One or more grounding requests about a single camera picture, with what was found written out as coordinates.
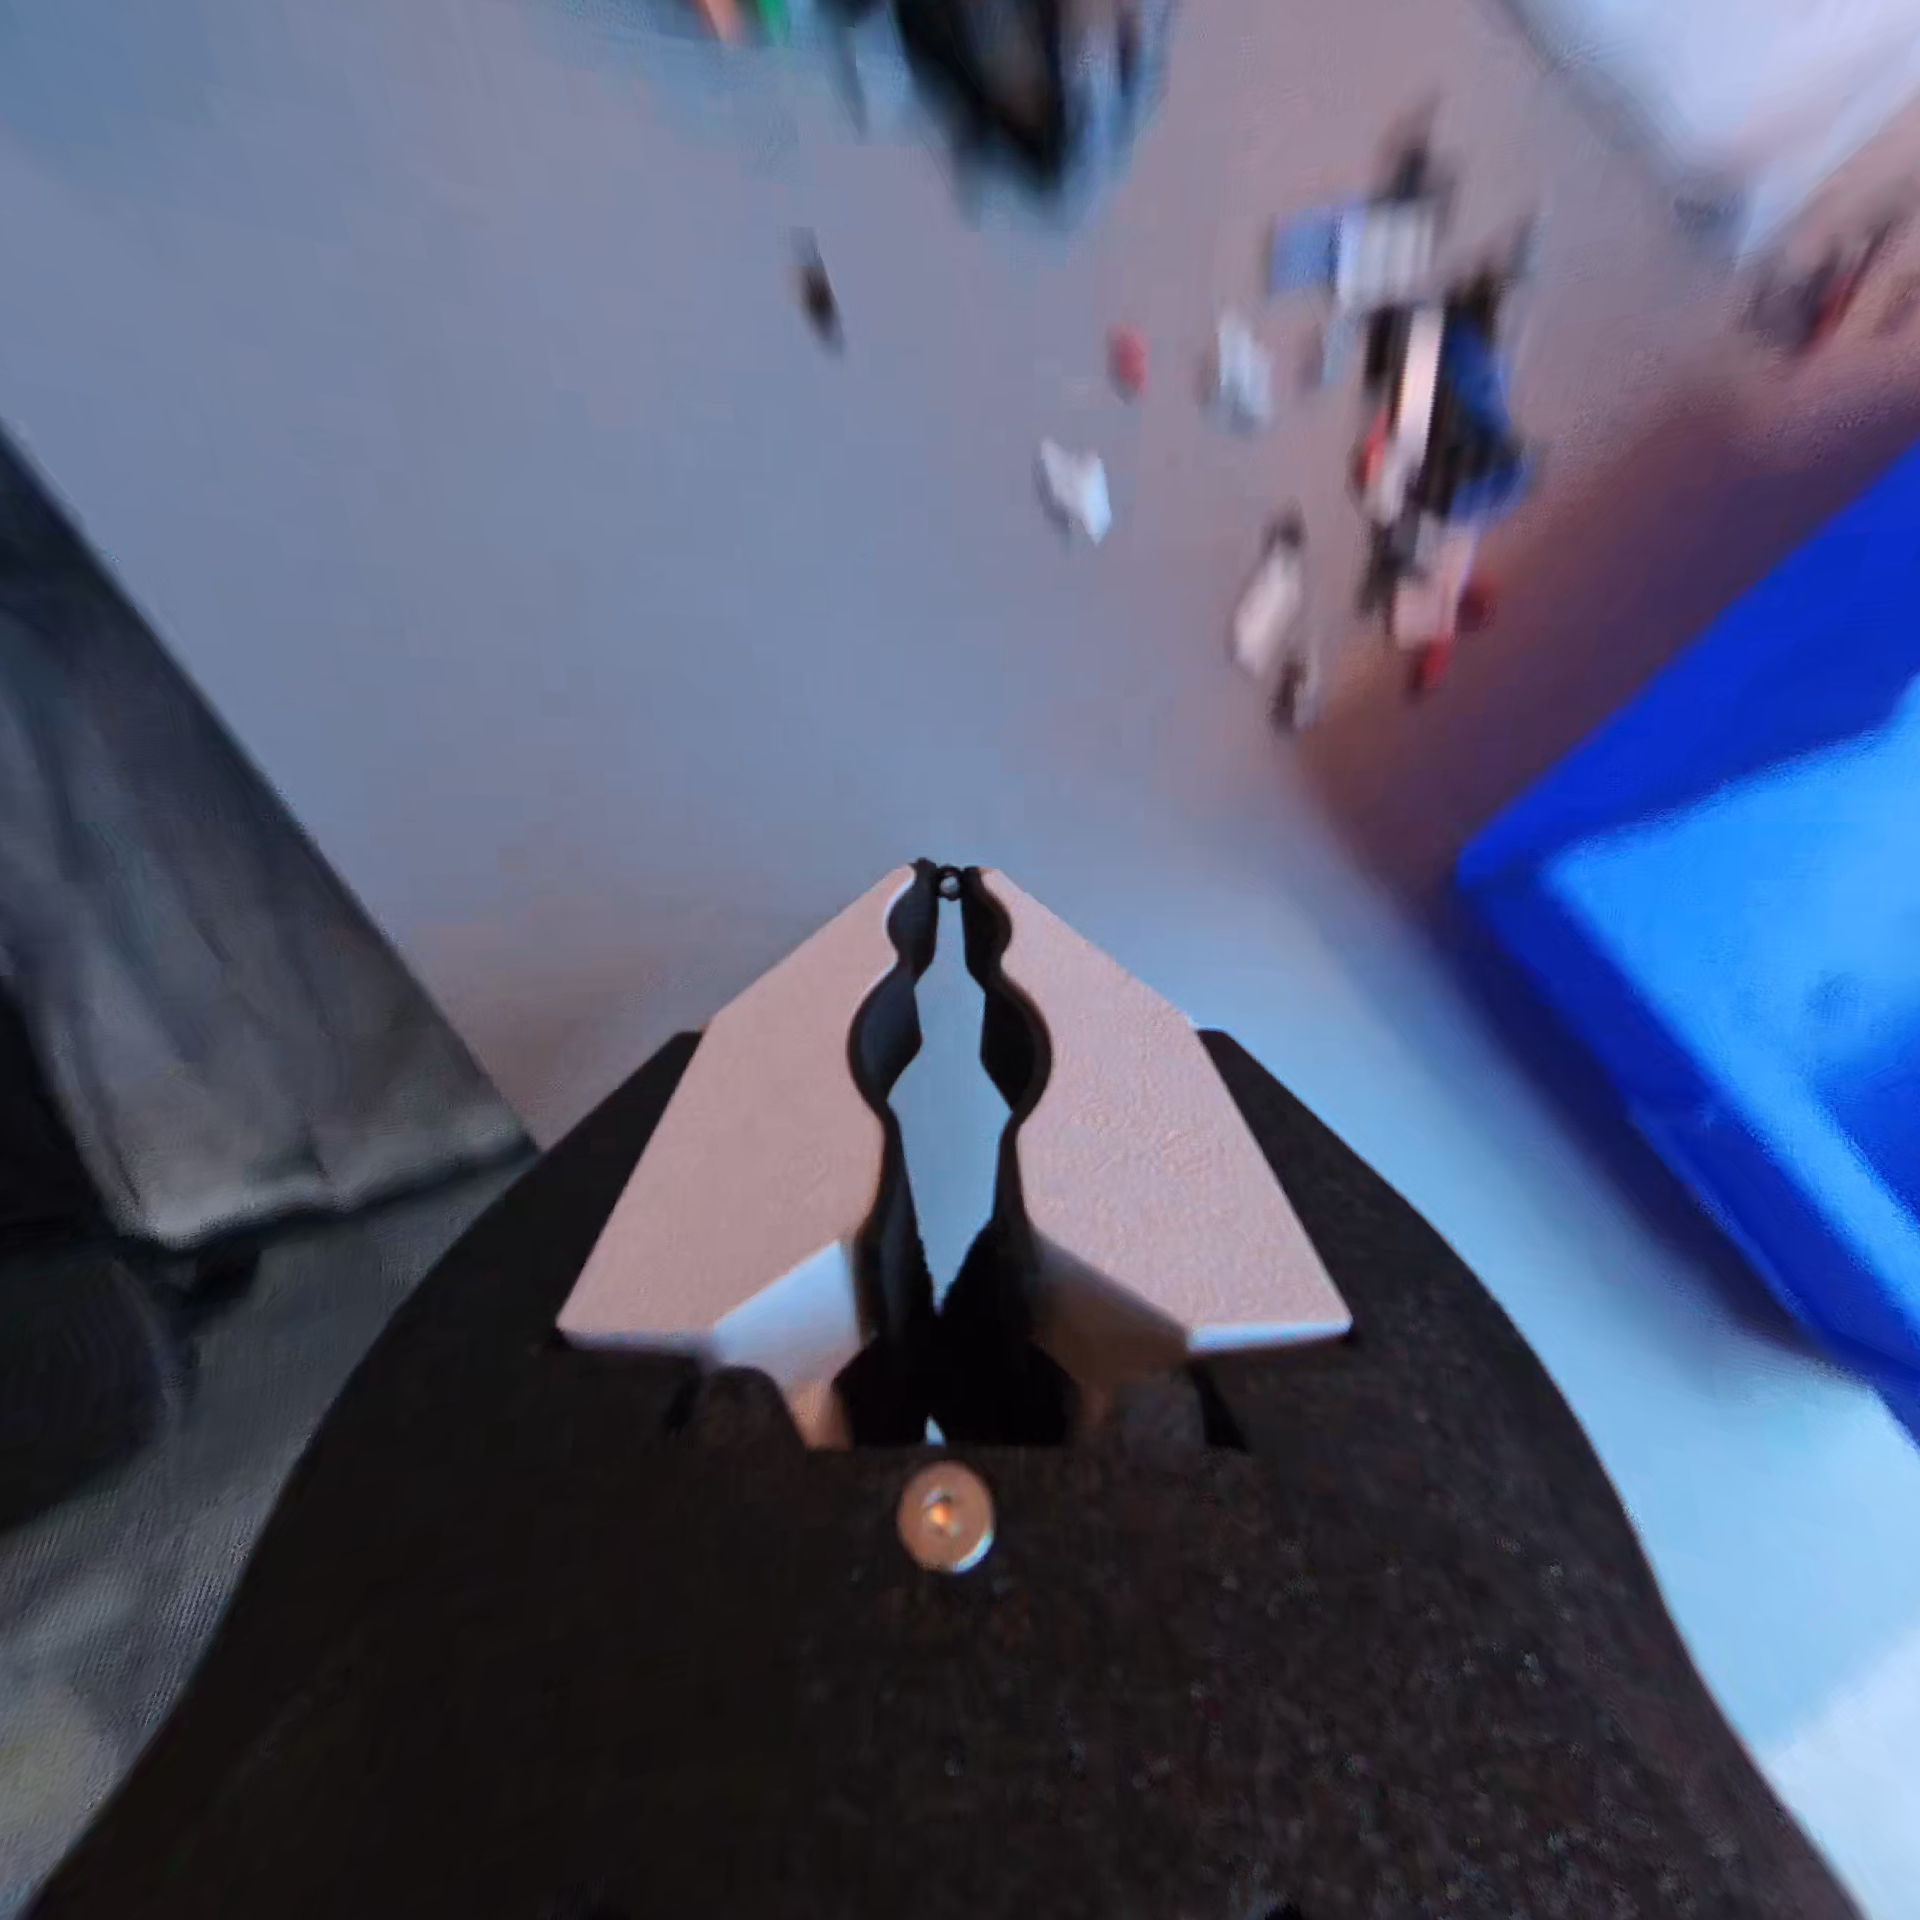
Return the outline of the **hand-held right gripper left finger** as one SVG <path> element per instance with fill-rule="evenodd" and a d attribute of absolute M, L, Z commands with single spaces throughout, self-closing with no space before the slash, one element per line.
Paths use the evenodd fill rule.
<path fill-rule="evenodd" d="M 565 1298 L 572 1350 L 753 1369 L 802 1444 L 855 1442 L 847 1368 L 927 1320 L 889 1096 L 939 913 L 937 865 L 894 870 L 710 1017 Z"/>

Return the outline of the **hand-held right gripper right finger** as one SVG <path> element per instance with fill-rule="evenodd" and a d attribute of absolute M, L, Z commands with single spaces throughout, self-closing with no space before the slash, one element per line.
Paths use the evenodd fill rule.
<path fill-rule="evenodd" d="M 1135 1383 L 1346 1338 L 1201 1028 L 1002 871 L 953 897 L 1005 1116 L 943 1296 L 947 1439 L 1066 1444 Z"/>

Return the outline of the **white lego piece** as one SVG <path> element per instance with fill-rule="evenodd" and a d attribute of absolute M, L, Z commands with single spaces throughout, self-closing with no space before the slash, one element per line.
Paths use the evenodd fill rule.
<path fill-rule="evenodd" d="M 1209 359 L 1206 408 L 1220 426 L 1241 435 L 1265 432 L 1275 411 L 1275 364 L 1271 351 L 1239 312 L 1217 316 Z"/>
<path fill-rule="evenodd" d="M 1303 516 L 1275 516 L 1230 620 L 1233 666 L 1265 695 L 1271 727 L 1290 734 L 1310 726 L 1321 681 L 1305 548 Z"/>
<path fill-rule="evenodd" d="M 1042 439 L 1036 486 L 1046 523 L 1070 545 L 1099 548 L 1113 531 L 1113 492 L 1097 449 Z"/>

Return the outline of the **partly built lego model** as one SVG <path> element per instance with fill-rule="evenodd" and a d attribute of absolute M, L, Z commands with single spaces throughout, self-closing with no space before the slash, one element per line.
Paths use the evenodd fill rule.
<path fill-rule="evenodd" d="M 1523 219 L 1505 247 L 1449 265 L 1453 204 L 1455 172 L 1434 151 L 1430 120 L 1410 120 L 1363 195 L 1279 219 L 1265 247 L 1265 294 L 1323 310 L 1317 379 L 1357 369 L 1355 612 L 1399 660 L 1412 702 L 1492 620 L 1481 545 L 1533 467 L 1513 417 L 1510 347 L 1539 224 Z"/>

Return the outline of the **person's grey trouser leg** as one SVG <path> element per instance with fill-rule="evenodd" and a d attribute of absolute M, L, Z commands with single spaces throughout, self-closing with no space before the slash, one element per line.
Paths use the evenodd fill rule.
<path fill-rule="evenodd" d="M 10 439 L 2 924 L 5 994 L 140 1239 L 345 1215 L 530 1148 Z"/>

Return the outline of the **blue plastic bin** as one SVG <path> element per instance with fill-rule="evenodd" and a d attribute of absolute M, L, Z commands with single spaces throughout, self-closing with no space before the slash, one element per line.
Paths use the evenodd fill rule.
<path fill-rule="evenodd" d="M 1453 865 L 1779 1307 L 1916 1433 L 1917 451 Z"/>

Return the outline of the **dark blurred object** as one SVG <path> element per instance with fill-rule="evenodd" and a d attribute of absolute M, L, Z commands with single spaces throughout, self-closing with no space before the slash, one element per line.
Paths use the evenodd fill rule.
<path fill-rule="evenodd" d="M 911 102 L 979 224 L 1074 228 L 1127 176 L 1178 3 L 883 3 Z"/>

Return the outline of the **white sheet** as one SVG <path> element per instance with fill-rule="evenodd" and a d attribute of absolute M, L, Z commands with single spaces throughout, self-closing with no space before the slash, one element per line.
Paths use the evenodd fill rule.
<path fill-rule="evenodd" d="M 1670 180 L 1756 231 L 1916 99 L 1916 3 L 1513 3 L 1532 43 Z"/>

